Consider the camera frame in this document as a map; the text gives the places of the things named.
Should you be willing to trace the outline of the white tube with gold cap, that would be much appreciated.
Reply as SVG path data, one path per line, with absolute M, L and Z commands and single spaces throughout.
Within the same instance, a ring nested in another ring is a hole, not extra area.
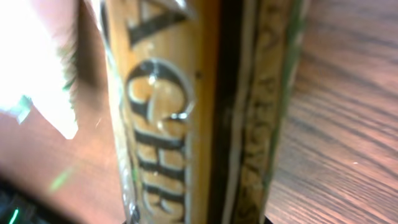
M 35 107 L 65 138 L 78 131 L 78 1 L 1 0 L 1 112 L 22 123 Z

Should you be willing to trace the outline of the orange spaghetti packet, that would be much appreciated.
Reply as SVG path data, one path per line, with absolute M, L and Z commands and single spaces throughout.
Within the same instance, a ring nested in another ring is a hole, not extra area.
M 127 223 L 267 223 L 309 2 L 92 1 Z

